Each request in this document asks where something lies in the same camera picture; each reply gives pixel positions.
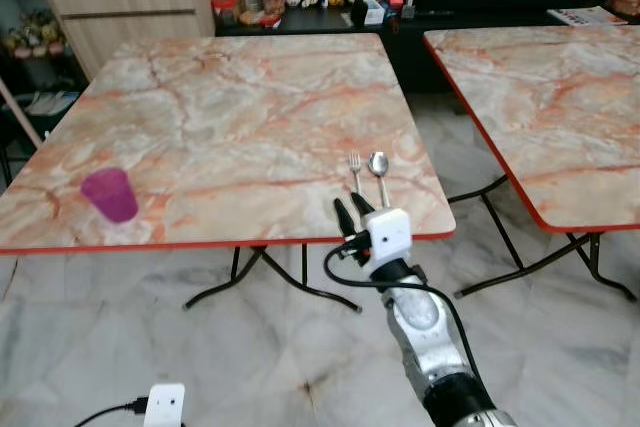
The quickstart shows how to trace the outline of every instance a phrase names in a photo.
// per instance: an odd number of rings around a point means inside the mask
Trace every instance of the robotic arm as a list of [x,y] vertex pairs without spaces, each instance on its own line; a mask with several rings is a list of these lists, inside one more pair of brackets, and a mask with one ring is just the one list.
[[[327,275],[342,284],[375,287],[382,294],[387,321],[403,354],[406,375],[418,399],[436,427],[517,427],[497,410],[487,393],[453,304],[428,286],[419,267],[409,267],[411,221],[398,208],[375,211],[357,193],[352,200],[364,230],[353,221],[339,199],[334,201],[345,243],[325,258]],[[353,256],[367,282],[343,279],[329,268],[333,256]],[[448,330],[447,314],[460,330],[468,362],[455,346]]]

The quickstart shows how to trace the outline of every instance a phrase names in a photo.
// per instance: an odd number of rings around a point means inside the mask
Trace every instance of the marble table top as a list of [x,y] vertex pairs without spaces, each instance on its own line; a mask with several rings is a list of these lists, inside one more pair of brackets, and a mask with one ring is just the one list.
[[[453,234],[376,35],[127,44],[0,197],[0,252],[337,241],[352,149],[388,153],[391,203],[416,238]],[[80,193],[107,166],[128,172],[140,205],[119,225]],[[361,181],[379,206],[366,167]]]
[[542,228],[640,228],[640,28],[425,39]]

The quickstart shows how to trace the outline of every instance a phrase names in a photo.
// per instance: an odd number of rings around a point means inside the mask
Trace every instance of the purple plastic cup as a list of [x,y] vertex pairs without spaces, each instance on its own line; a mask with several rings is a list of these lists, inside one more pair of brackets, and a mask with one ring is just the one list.
[[138,213],[136,197],[122,169],[96,170],[82,181],[80,191],[113,222],[126,222]]

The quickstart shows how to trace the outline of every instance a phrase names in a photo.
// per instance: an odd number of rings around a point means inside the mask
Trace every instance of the black cable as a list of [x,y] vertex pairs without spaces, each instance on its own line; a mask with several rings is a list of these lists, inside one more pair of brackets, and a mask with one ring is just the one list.
[[83,425],[87,425],[92,420],[97,419],[105,414],[109,414],[111,412],[118,412],[120,410],[130,410],[134,414],[144,414],[147,410],[147,402],[149,401],[149,397],[138,397],[133,402],[129,402],[128,404],[116,405],[115,407],[109,407],[108,409],[101,410],[93,414],[91,417],[87,417],[79,424],[76,424],[74,427],[82,427]]
[[471,352],[471,346],[469,345],[469,339],[467,338],[467,333],[464,330],[462,319],[460,318],[460,315],[458,315],[458,311],[453,305],[453,302],[449,300],[449,297],[447,297],[444,293],[440,292],[438,289],[430,287],[426,284],[407,284],[404,282],[360,281],[360,280],[350,280],[350,279],[338,277],[329,268],[329,261],[331,260],[331,257],[338,255],[340,252],[345,250],[345,248],[349,248],[349,242],[339,247],[336,247],[331,252],[329,252],[327,256],[324,258],[324,271],[327,274],[327,277],[329,277],[331,280],[339,284],[348,285],[351,287],[368,287],[368,288],[379,288],[379,289],[393,289],[393,288],[416,289],[416,290],[424,290],[426,292],[436,295],[446,304],[447,308],[451,312],[451,315],[453,316],[453,320],[456,324],[456,327],[458,328],[458,332],[460,333],[460,340],[464,348],[464,353],[467,356],[467,360],[469,361],[469,366],[471,367],[471,370],[477,377],[478,382],[480,382],[482,387],[485,388],[484,382],[482,381],[482,377],[480,376],[480,371],[478,370],[478,366],[476,364],[476,360],[473,357],[473,353]]

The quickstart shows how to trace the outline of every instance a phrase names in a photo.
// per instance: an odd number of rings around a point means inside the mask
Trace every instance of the black metal table leg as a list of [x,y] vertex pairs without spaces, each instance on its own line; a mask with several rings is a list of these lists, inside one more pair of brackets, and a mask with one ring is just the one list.
[[512,272],[510,274],[501,275],[494,279],[485,280],[484,282],[480,282],[478,284],[472,285],[470,287],[465,287],[464,289],[455,292],[453,295],[456,299],[460,299],[465,295],[472,294],[482,289],[486,289],[487,287],[492,287],[494,285],[502,284],[503,282],[508,282],[509,280],[519,279],[520,277],[524,277],[526,275],[532,274],[537,270],[546,267],[551,262],[558,260],[560,257],[567,255],[569,252],[576,250],[580,245],[586,244],[589,242],[589,234],[585,234],[582,237],[578,237],[574,242],[571,242],[561,249],[556,250],[552,254],[547,255],[544,259],[539,260],[535,264],[530,265],[529,267],[525,267],[522,270],[518,270],[517,272]]
[[184,310],[189,310],[195,304],[200,302],[201,300],[217,294],[218,292],[222,292],[234,285],[238,284],[242,279],[246,277],[249,271],[256,264],[258,259],[262,258],[269,267],[276,271],[280,277],[282,277],[285,281],[287,281],[290,285],[300,289],[308,294],[317,295],[318,297],[324,297],[325,299],[333,300],[335,302],[339,302],[342,305],[349,307],[351,310],[355,312],[362,312],[362,307],[354,304],[353,302],[345,299],[344,297],[340,297],[339,295],[332,294],[329,292],[325,292],[323,290],[317,290],[307,285],[308,281],[308,266],[307,266],[307,244],[302,244],[302,283],[298,282],[296,279],[291,277],[269,254],[266,252],[266,247],[251,247],[253,249],[253,255],[249,258],[245,266],[242,268],[240,273],[238,272],[238,257],[240,254],[240,247],[236,247],[233,252],[233,265],[231,266],[231,280],[222,285],[218,285],[211,289],[205,290],[204,292],[200,292],[195,295],[192,299],[186,302],[183,305]]
[[4,145],[0,145],[0,164],[2,165],[2,175],[4,176],[4,183],[7,187],[13,181],[11,175],[11,165],[9,163],[9,157],[7,157],[7,151]]
[[236,275],[236,272],[238,270],[238,256],[240,254],[240,247],[236,247],[233,252],[233,265],[231,266],[231,280],[229,280],[229,282],[226,282],[222,285],[218,285],[216,287],[212,287],[211,289],[207,289],[204,292],[200,292],[199,294],[193,296],[190,300],[185,302],[182,308],[184,310],[189,310],[191,307],[196,305],[201,300],[206,299],[211,295],[217,294],[218,292],[222,292],[223,290],[227,290],[228,288],[233,287],[234,285],[240,283],[240,281],[247,276],[249,271],[256,264],[256,262],[260,258],[260,255],[265,249],[266,247],[256,247],[253,255],[249,258],[249,260],[247,261],[245,266],[242,268],[240,273]]
[[591,249],[589,251],[589,272],[591,273],[591,277],[593,277],[595,280],[597,280],[601,284],[620,290],[625,295],[627,300],[631,302],[636,302],[638,298],[635,295],[633,295],[633,293],[627,287],[625,287],[624,285],[618,282],[614,282],[613,280],[602,277],[600,275],[600,272],[598,270],[598,267],[599,267],[598,257],[600,255],[600,234],[591,233],[588,235],[591,239]]
[[509,238],[509,234],[507,234],[507,231],[505,230],[504,225],[502,225],[502,222],[500,221],[500,217],[498,217],[498,213],[493,208],[493,204],[489,200],[489,197],[487,197],[487,194],[483,192],[482,194],[480,194],[480,198],[482,199],[484,206],[489,211],[489,214],[493,219],[493,223],[496,224],[496,227],[498,228],[498,232],[500,232],[500,236],[502,237],[502,240],[504,240],[504,243],[506,244],[507,249],[509,249],[509,253],[511,254],[511,258],[515,262],[516,267],[518,267],[518,270],[524,270],[524,264],[522,263],[522,260],[518,255],[518,251],[513,246],[513,242],[511,242],[511,239]]
[[[507,249],[509,249],[509,253],[511,254],[511,257],[513,258],[514,263],[516,264],[516,266],[518,267],[518,272],[513,272],[510,274],[506,274],[506,275],[501,275],[499,277],[496,277],[494,279],[490,279],[490,280],[486,280],[484,282],[480,282],[478,284],[472,285],[470,287],[466,287],[464,289],[461,289],[460,291],[456,292],[454,294],[454,296],[456,298],[461,298],[464,297],[465,295],[469,295],[473,292],[477,292],[479,290],[482,289],[486,289],[487,287],[491,287],[497,284],[501,284],[503,282],[507,282],[509,280],[513,280],[513,279],[518,279],[520,277],[524,277],[526,275],[529,275],[537,270],[542,269],[543,267],[546,267],[547,265],[549,265],[551,262],[554,262],[555,260],[559,259],[560,257],[563,257],[564,255],[568,254],[569,252],[575,250],[578,255],[580,256],[580,258],[582,259],[582,261],[585,263],[585,265],[588,267],[589,272],[591,273],[591,276],[597,280],[598,282],[600,282],[601,284],[607,285],[609,287],[613,287],[615,289],[618,289],[620,291],[622,291],[622,293],[626,296],[626,298],[632,302],[635,302],[637,300],[636,296],[624,285],[619,284],[618,282],[614,282],[613,280],[607,279],[605,277],[602,277],[600,275],[600,272],[598,271],[598,255],[600,252],[600,233],[588,233],[588,234],[584,234],[583,236],[576,238],[573,234],[568,233],[567,237],[570,240],[570,243],[565,245],[564,247],[558,249],[557,251],[553,252],[552,254],[549,254],[548,256],[546,256],[545,258],[543,258],[542,260],[539,260],[538,262],[530,265],[529,267],[525,267],[522,263],[522,260],[520,259],[520,256],[518,255],[518,252],[515,248],[515,246],[513,245],[513,243],[511,242],[511,239],[509,238],[509,234],[507,233],[506,229],[504,228],[504,226],[502,225],[502,222],[500,221],[500,217],[498,216],[497,212],[495,211],[493,205],[491,204],[491,200],[489,199],[489,197],[487,196],[487,192],[495,189],[496,187],[498,187],[499,185],[501,185],[502,183],[504,183],[507,180],[507,176],[503,175],[502,177],[500,177],[498,180],[496,180],[495,182],[491,183],[490,185],[488,185],[487,187],[484,187],[482,189],[476,190],[474,192],[470,192],[468,194],[463,194],[463,195],[458,195],[456,197],[452,197],[450,199],[448,199],[449,203],[453,203],[453,202],[458,202],[460,200],[466,200],[466,199],[470,199],[473,197],[480,197],[482,199],[482,202],[484,203],[485,207],[487,208],[487,210],[489,211],[489,214],[491,215],[491,218],[493,219],[494,224],[496,225],[496,227],[498,228],[498,231],[500,232],[500,236],[502,237],[502,240],[504,241],[504,243],[507,246]],[[585,253],[585,251],[582,249],[582,245],[586,244],[587,242],[590,242],[590,255],[587,256],[587,254]]]
[[487,192],[491,192],[493,189],[504,184],[507,181],[507,179],[508,177],[505,174],[502,177],[500,177],[498,180],[490,183],[489,185],[487,185],[486,187],[483,187],[482,189],[474,190],[473,192],[469,192],[468,194],[462,194],[462,195],[456,195],[455,197],[450,197],[447,199],[447,202],[449,204],[453,204],[454,202],[460,202],[461,200],[472,199],[482,194],[486,194]]
[[[306,245],[303,244],[303,252],[306,250]],[[324,297],[325,299],[329,299],[329,300],[334,300],[336,302],[341,303],[342,305],[349,307],[351,310],[353,310],[354,312],[360,313],[362,312],[362,307],[360,307],[359,305],[354,304],[353,302],[351,302],[350,300],[345,299],[344,297],[340,297],[339,295],[336,294],[331,294],[329,292],[325,292],[323,290],[317,290],[314,289],[313,287],[309,287],[308,285],[306,285],[306,283],[300,283],[298,282],[296,279],[294,279],[293,277],[291,277],[286,270],[284,270],[274,259],[273,257],[271,257],[269,254],[267,254],[267,252],[262,251],[262,259],[269,265],[269,267],[271,267],[273,270],[275,270],[278,275],[280,275],[280,277],[282,277],[285,281],[287,281],[287,283],[289,283],[290,285],[294,286],[297,289],[300,289],[308,294],[311,295],[317,295],[318,297]],[[307,270],[307,262],[306,262],[306,255],[303,255],[302,257],[303,261],[302,261],[302,272],[306,272]]]

